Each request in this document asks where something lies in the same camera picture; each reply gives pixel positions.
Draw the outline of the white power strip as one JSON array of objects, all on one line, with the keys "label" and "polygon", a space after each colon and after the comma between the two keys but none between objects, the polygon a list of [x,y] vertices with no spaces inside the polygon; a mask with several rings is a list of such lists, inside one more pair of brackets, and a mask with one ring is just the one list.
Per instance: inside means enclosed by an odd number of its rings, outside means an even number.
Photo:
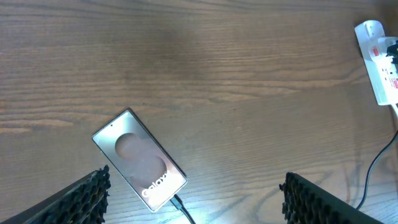
[{"label": "white power strip", "polygon": [[387,37],[379,21],[368,20],[354,28],[376,101],[381,106],[397,104],[397,65],[373,62],[369,54],[372,40]]}]

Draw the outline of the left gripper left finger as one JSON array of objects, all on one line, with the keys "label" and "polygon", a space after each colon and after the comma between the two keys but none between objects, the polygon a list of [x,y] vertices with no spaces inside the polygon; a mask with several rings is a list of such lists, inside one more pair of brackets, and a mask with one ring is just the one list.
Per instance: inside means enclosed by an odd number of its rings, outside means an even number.
[{"label": "left gripper left finger", "polygon": [[102,224],[108,206],[109,167],[94,170],[1,224]]}]

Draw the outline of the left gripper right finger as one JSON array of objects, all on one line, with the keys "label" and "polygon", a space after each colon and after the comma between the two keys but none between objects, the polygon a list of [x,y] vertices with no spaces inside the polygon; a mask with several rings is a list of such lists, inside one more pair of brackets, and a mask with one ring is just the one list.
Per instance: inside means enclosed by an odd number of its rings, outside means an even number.
[{"label": "left gripper right finger", "polygon": [[279,188],[288,224],[381,224],[296,173],[286,173]]}]

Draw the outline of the white USB charger adapter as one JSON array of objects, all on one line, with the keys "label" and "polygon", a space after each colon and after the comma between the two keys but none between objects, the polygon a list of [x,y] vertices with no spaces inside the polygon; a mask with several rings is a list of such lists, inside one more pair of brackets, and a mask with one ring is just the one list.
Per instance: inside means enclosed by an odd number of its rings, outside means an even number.
[{"label": "white USB charger adapter", "polygon": [[380,37],[372,40],[368,50],[373,62],[397,65],[397,37]]}]

